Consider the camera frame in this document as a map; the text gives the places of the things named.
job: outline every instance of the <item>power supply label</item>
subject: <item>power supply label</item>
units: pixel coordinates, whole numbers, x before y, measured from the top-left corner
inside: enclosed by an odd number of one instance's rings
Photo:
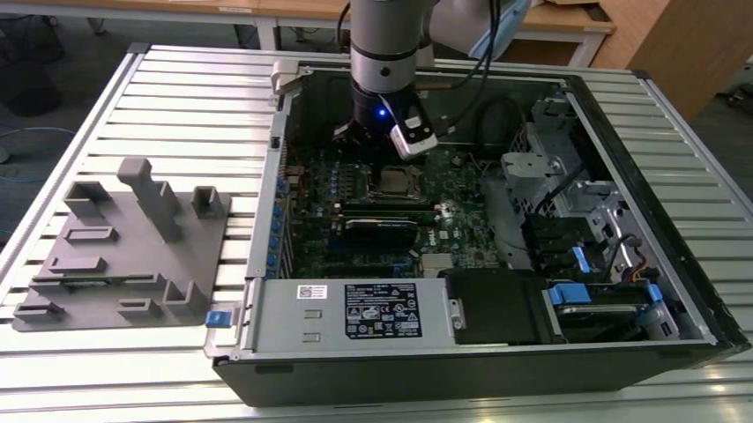
[[[415,284],[345,285],[344,334],[349,339],[419,338]]]

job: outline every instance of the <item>motherboard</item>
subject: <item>motherboard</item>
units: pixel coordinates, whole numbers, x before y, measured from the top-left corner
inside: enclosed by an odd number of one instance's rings
[[[483,163],[451,147],[381,166],[290,147],[294,278],[432,278],[500,265],[480,193]]]

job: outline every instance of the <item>aluminum slatted platform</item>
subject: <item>aluminum slatted platform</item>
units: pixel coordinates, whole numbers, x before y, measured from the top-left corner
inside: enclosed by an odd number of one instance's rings
[[[232,194],[213,301],[237,301],[273,108],[268,76],[281,57],[340,56],[152,46],[125,57],[0,256],[0,421],[748,421],[753,352],[654,377],[620,392],[365,407],[253,409],[202,356],[204,327],[17,333],[23,300],[65,220],[70,181],[114,178],[124,155],[149,157],[173,190]],[[467,67],[460,62],[439,66]],[[572,73],[503,65],[499,70]],[[743,330],[753,333],[753,205],[652,83],[578,70]],[[232,343],[225,333],[224,343]]]

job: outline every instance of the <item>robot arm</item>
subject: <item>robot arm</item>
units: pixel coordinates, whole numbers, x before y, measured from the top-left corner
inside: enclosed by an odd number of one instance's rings
[[[489,25],[496,1],[497,27]],[[360,137],[389,135],[409,160],[437,145],[431,119],[412,88],[423,28],[429,37],[471,57],[500,55],[529,0],[352,0],[352,125]]]

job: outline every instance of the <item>wire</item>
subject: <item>wire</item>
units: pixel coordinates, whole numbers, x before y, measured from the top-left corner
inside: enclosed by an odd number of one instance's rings
[[[298,32],[312,34],[312,33],[317,33],[321,30],[320,28],[316,28],[316,29],[312,29],[311,31],[305,31],[302,28],[298,28],[298,27],[294,27],[294,28],[288,27],[286,29],[289,29],[292,31],[292,33],[294,33],[294,34],[297,34]]]
[[[635,235],[634,234],[623,234],[616,239],[616,243],[614,244],[614,248],[611,249],[611,252],[608,253],[607,265],[603,268],[603,279],[600,281],[603,284],[608,283],[608,277],[611,276],[611,266],[614,265],[614,260],[616,260],[616,254],[619,253],[619,246],[630,238],[635,238]]]
[[[525,249],[524,247],[519,247],[515,244],[512,244],[509,241],[507,241],[504,238],[501,238],[500,236],[496,235],[496,227],[493,225],[489,226],[489,230],[491,233],[493,234],[493,239],[501,241],[504,244],[507,244],[509,247],[512,247],[513,249],[519,249],[521,251],[524,251],[525,253],[529,253],[529,250]]]
[[[5,181],[5,182],[19,182],[19,183],[33,183],[33,182],[43,182],[43,179],[7,178],[6,176],[0,176],[0,181]]]
[[[337,18],[337,27],[335,29],[335,39],[337,41],[337,47],[341,49],[341,37],[340,37],[340,31],[341,31],[341,22],[344,21],[344,17],[348,14],[348,11],[351,11],[351,2],[348,2],[344,7],[341,8],[341,12],[340,12],[340,17]]]
[[[639,264],[635,266],[635,269],[627,275],[626,280],[635,282],[639,277],[639,273],[646,270],[648,267],[648,258],[639,252],[638,247],[632,249],[635,256],[639,257]]]
[[[517,116],[520,119],[520,126],[519,129],[515,131],[515,137],[513,140],[517,139],[517,137],[520,136],[521,131],[524,131],[525,128],[525,113],[521,110],[520,104],[507,95],[504,94],[499,94],[495,95],[493,97],[485,99],[480,104],[479,107],[476,108],[476,112],[475,115],[472,117],[472,128],[473,128],[473,133],[472,133],[472,143],[475,144],[475,150],[480,150],[480,148],[483,148],[484,146],[484,142],[483,142],[483,123],[485,123],[485,118],[488,117],[488,113],[491,111],[491,107],[495,104],[500,104],[500,105],[512,105],[512,107],[515,108],[515,111],[517,112]]]
[[[580,162],[575,166],[572,171],[567,174],[567,176],[564,176],[564,179],[562,180],[559,185],[549,191],[549,193],[545,196],[543,196],[535,208],[532,209],[532,214],[537,214],[540,207],[543,207],[543,205],[548,201],[551,201],[551,199],[575,182],[575,178],[578,177],[578,175],[583,170],[586,170],[586,164]]]
[[[496,30],[499,29],[499,13],[496,10],[496,1],[489,0],[489,43],[485,46],[485,52],[483,54],[485,63],[483,64],[483,72],[480,74],[480,84],[479,88],[469,99],[468,104],[464,109],[457,113],[457,115],[451,119],[449,126],[457,124],[459,121],[465,117],[468,112],[472,110],[475,104],[479,102],[479,98],[483,95],[483,89],[485,88],[485,81],[488,80],[489,67],[491,67],[491,55],[493,52],[493,41],[496,40]]]
[[[72,130],[66,130],[65,128],[55,128],[55,127],[50,127],[50,126],[49,127],[47,126],[37,126],[37,127],[31,127],[31,128],[15,128],[14,126],[5,125],[2,123],[0,123],[0,126],[10,129],[7,132],[0,134],[0,138],[6,137],[7,135],[17,134],[18,132],[25,132],[25,131],[62,132],[62,133],[68,134],[70,137],[74,137],[74,132]]]

